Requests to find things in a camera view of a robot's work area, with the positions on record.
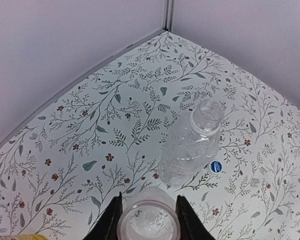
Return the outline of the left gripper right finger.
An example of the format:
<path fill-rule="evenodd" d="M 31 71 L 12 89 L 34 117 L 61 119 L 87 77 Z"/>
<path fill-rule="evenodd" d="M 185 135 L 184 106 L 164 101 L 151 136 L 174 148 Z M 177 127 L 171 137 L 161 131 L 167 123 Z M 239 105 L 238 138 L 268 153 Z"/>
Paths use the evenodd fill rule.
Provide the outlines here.
<path fill-rule="evenodd" d="M 204 227 L 185 196 L 177 196 L 176 214 L 180 224 L 181 240 L 215 240 Z"/>

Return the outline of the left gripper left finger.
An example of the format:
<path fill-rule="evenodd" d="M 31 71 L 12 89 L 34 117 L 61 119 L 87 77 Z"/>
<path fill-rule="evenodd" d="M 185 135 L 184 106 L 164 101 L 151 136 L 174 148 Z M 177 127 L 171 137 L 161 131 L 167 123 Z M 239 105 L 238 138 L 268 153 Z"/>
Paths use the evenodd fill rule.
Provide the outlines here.
<path fill-rule="evenodd" d="M 112 198 L 93 229 L 83 240 L 118 240 L 118 223 L 123 214 L 122 193 Z"/>

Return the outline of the red cap water bottle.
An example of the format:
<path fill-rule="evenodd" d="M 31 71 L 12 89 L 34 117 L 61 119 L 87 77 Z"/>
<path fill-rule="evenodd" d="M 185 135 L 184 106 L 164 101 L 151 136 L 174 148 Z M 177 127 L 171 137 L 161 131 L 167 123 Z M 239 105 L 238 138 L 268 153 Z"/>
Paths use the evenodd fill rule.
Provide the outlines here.
<path fill-rule="evenodd" d="M 123 202 L 117 225 L 119 240 L 179 240 L 176 201 L 159 187 L 150 186 Z"/>

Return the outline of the white blue bottle cap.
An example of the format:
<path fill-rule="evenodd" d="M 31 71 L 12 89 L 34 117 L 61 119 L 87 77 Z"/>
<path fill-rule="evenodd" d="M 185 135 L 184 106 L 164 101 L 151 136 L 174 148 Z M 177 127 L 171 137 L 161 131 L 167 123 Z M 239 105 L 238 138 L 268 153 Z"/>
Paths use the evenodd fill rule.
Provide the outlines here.
<path fill-rule="evenodd" d="M 208 167 L 209 171 L 211 174 L 218 175 L 222 172 L 223 170 L 223 165 L 220 161 L 218 160 L 213 160 L 209 163 Z"/>

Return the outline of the clear plastic bottle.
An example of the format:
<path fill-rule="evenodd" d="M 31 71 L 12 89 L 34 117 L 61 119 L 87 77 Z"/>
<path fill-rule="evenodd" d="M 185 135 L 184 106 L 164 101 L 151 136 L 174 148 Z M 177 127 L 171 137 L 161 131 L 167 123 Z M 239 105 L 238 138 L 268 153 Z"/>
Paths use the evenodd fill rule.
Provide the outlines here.
<path fill-rule="evenodd" d="M 221 104 L 211 99 L 180 114 L 168 130 L 158 163 L 164 184 L 181 187 L 218 155 L 223 117 Z"/>

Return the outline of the yellow juice bottle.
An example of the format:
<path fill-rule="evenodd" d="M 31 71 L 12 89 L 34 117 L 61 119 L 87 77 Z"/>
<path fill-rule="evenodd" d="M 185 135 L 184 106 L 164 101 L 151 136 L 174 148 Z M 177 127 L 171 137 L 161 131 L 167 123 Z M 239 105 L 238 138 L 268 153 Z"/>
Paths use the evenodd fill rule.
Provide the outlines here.
<path fill-rule="evenodd" d="M 41 234 L 0 235 L 0 240 L 48 240 Z"/>

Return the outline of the floral table mat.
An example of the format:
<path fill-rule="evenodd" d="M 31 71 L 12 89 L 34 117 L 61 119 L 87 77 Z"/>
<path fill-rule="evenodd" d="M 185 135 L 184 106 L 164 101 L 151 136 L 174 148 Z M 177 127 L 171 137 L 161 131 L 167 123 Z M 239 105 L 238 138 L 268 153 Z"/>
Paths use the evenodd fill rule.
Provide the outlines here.
<path fill-rule="evenodd" d="M 217 159 L 171 188 L 158 161 L 177 118 L 224 111 Z M 0 149 L 0 236 L 82 239 L 111 199 L 184 195 L 218 240 L 300 239 L 300 110 L 229 60 L 164 32 L 68 90 Z"/>

